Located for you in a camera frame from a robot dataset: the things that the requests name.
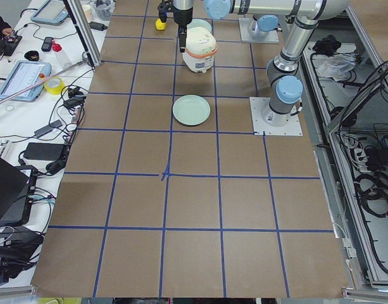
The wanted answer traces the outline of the person hand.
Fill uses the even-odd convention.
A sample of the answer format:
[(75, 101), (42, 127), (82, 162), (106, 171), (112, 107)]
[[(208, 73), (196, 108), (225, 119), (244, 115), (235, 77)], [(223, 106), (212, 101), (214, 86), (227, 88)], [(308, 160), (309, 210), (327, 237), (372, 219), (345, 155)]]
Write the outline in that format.
[(2, 29), (1, 33), (4, 37), (11, 35), (13, 29), (11, 27)]

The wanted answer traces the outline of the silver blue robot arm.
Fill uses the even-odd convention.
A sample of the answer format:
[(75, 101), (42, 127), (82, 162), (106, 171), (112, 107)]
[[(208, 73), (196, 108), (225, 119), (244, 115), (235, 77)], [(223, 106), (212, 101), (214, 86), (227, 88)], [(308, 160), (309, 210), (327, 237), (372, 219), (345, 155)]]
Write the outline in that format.
[(272, 97), (261, 111), (262, 119), (273, 127), (286, 125), (299, 101), (303, 85), (295, 76), (299, 59), (320, 20), (337, 16), (349, 1), (205, 1), (208, 16), (221, 20), (230, 13), (245, 15), (294, 16), (295, 20), (280, 54), (268, 64), (267, 76)]

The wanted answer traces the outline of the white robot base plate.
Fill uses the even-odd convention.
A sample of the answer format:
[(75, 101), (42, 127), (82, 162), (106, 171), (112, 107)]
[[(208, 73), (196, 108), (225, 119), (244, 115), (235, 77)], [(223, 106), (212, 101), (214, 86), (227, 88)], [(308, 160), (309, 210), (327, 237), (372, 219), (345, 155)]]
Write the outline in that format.
[(249, 98), (254, 135), (259, 136), (302, 136), (296, 105), (291, 112), (277, 114), (270, 109), (270, 98)]

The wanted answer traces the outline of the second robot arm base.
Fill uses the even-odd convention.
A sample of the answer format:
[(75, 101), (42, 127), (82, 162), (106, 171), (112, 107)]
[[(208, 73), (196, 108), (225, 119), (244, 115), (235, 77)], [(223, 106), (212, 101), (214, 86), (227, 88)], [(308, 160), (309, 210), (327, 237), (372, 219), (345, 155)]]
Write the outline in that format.
[(240, 18), (239, 29), (241, 42), (258, 44), (278, 44), (278, 16), (253, 15), (251, 18)]

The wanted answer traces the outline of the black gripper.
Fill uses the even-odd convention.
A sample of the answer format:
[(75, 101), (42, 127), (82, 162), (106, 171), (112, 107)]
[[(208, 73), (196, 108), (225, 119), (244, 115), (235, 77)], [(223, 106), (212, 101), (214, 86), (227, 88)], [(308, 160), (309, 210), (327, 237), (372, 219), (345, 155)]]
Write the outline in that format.
[(181, 53), (185, 52), (187, 41), (187, 25), (192, 21), (193, 0), (173, 0), (173, 19), (178, 25), (178, 45)]

